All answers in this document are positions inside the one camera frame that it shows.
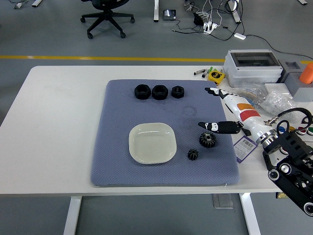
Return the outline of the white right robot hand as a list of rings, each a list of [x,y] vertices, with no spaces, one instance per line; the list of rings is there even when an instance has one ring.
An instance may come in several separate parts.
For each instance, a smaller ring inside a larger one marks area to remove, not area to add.
[[[256,144],[276,134],[272,127],[265,125],[260,114],[244,97],[217,88],[205,90],[209,94],[219,96],[238,121],[199,122],[198,126],[217,134],[238,134],[240,130],[245,129],[246,134],[250,134]]]

